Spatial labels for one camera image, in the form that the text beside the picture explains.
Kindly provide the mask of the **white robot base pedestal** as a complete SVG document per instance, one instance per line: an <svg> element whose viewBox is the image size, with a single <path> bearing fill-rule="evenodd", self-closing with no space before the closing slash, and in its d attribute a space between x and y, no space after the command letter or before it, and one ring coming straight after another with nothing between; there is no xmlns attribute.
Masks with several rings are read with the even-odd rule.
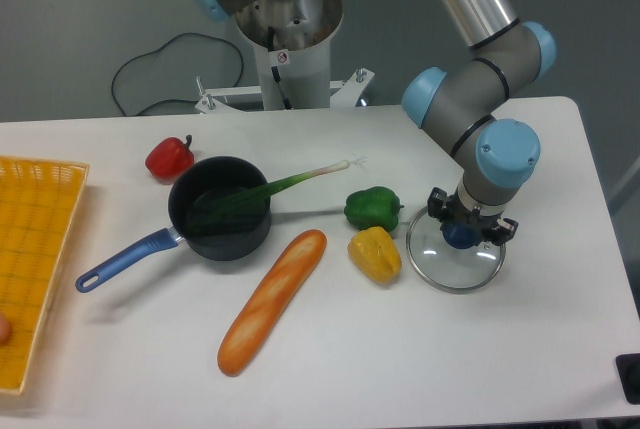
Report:
<svg viewBox="0 0 640 429"><path fill-rule="evenodd" d="M233 16L251 45L266 110L356 107L375 73L331 79L331 42L342 0L257 0Z"/></svg>

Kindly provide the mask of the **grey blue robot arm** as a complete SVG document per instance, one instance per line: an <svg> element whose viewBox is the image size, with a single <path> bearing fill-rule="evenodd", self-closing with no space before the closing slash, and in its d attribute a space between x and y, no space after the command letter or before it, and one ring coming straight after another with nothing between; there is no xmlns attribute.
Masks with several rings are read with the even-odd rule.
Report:
<svg viewBox="0 0 640 429"><path fill-rule="evenodd" d="M195 1L215 21L234 19L253 45L266 109L329 105L341 0ZM442 1L472 59L455 74L423 71L402 96L407 116L463 171L454 193L431 192L427 211L454 248L503 245L517 229L504 208L533 173L540 142L529 126L493 113L549 70L556 44L543 26L521 22L508 0Z"/></svg>

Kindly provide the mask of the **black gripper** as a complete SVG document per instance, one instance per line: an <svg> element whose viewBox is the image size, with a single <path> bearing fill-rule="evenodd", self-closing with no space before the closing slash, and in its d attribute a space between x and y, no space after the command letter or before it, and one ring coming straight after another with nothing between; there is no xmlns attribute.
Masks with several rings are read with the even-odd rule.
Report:
<svg viewBox="0 0 640 429"><path fill-rule="evenodd" d="M517 221L500 218L502 212L486 214L483 209L468 209L457 193L449 196L438 187L429 195L427 212L431 218L442 219L440 229L445 239L483 239L504 245L518 229Z"/></svg>

